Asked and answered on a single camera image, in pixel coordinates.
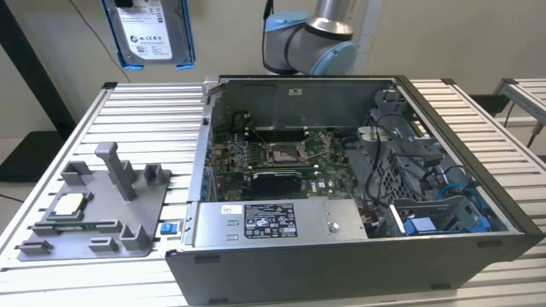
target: blue cable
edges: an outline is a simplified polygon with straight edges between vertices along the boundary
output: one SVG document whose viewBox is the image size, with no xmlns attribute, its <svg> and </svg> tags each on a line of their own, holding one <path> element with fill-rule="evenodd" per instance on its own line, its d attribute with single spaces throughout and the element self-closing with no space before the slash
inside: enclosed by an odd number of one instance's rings
<svg viewBox="0 0 546 307">
<path fill-rule="evenodd" d="M 481 203 L 480 203 L 480 199 L 479 199 L 479 197 L 477 197 L 477 194 L 476 194 L 476 193 L 473 192 L 473 190 L 469 189 L 464 184 L 448 184 L 447 186 L 444 186 L 444 187 L 441 188 L 441 190 L 437 192 L 437 195 L 436 195 L 436 197 L 435 197 L 433 200 L 440 200 L 440 197 L 441 197 L 443 193 L 444 193 L 448 189 L 451 189 L 452 187 L 461 187 L 463 189 L 465 189 L 465 190 L 469 192 L 471 196 L 472 196 L 473 199 L 476 200 L 476 205 L 479 205 L 477 211 L 480 211 L 480 209 L 481 209 Z"/>
</svg>

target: white wall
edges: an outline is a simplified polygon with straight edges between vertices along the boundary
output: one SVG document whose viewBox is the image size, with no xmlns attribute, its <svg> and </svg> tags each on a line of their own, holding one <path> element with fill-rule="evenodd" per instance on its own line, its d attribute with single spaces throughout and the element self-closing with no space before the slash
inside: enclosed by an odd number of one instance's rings
<svg viewBox="0 0 546 307">
<path fill-rule="evenodd" d="M 546 77 L 546 1 L 382 0 L 366 74 L 452 78 L 491 93 L 505 77 Z"/>
<path fill-rule="evenodd" d="M 89 24 L 114 47 L 99 0 L 73 0 Z M 208 74 L 261 74 L 261 15 L 264 0 L 189 0 L 197 63 L 193 70 L 145 67 L 126 72 L 133 82 L 200 82 Z M 353 24 L 361 24 L 365 0 L 356 0 Z M 79 117 L 103 82 L 125 82 L 95 37 L 67 0 L 7 0 L 61 97 Z M 312 12 L 314 0 L 276 0 L 274 11 Z"/>
<path fill-rule="evenodd" d="M 22 138 L 34 130 L 54 130 L 17 68 L 0 47 L 0 138 Z"/>
</svg>

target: circuit board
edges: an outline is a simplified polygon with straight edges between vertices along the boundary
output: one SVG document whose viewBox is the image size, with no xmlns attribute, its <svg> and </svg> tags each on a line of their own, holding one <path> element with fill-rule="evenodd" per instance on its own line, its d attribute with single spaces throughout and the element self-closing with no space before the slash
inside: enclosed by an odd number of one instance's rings
<svg viewBox="0 0 546 307">
<path fill-rule="evenodd" d="M 248 142 L 234 134 L 214 145 L 218 201 L 306 199 L 361 199 L 354 177 L 333 132 L 309 131 L 301 141 Z M 256 196 L 252 180 L 270 173 L 301 174 L 296 192 Z"/>
</svg>

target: slotted aluminum surface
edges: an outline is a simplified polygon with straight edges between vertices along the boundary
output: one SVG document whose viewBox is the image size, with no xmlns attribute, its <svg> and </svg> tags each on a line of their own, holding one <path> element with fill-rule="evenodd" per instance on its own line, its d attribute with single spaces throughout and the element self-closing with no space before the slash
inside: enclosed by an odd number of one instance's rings
<svg viewBox="0 0 546 307">
<path fill-rule="evenodd" d="M 508 97 L 541 124 L 546 124 L 546 79 L 504 79 L 495 93 Z"/>
<path fill-rule="evenodd" d="M 476 157 L 508 190 L 523 210 L 546 230 L 544 165 L 505 135 L 489 116 L 456 86 L 439 80 L 415 81 L 437 112 Z M 182 306 L 185 301 L 161 253 L 178 240 L 156 233 L 154 249 L 145 258 L 18 262 L 15 244 L 27 238 L 26 226 L 38 221 L 62 185 L 58 172 L 67 160 L 93 157 L 98 141 L 118 142 L 118 156 L 141 168 L 160 162 L 170 169 L 169 191 L 161 221 L 185 216 L 194 140 L 200 124 L 200 84 L 119 84 L 99 92 L 66 146 L 35 185 L 19 212 L 0 237 L 0 306 L 102 304 Z M 489 265 L 456 291 L 382 295 L 280 306 L 520 306 L 546 304 L 546 243 L 516 261 Z"/>
</svg>

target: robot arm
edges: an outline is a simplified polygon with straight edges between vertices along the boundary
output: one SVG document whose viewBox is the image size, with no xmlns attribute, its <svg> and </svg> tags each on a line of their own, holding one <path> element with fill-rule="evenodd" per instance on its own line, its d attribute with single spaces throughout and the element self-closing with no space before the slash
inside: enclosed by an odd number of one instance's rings
<svg viewBox="0 0 546 307">
<path fill-rule="evenodd" d="M 354 60 L 345 23 L 353 0 L 318 0 L 314 13 L 281 12 L 265 21 L 265 69 L 280 75 L 341 75 Z"/>
</svg>

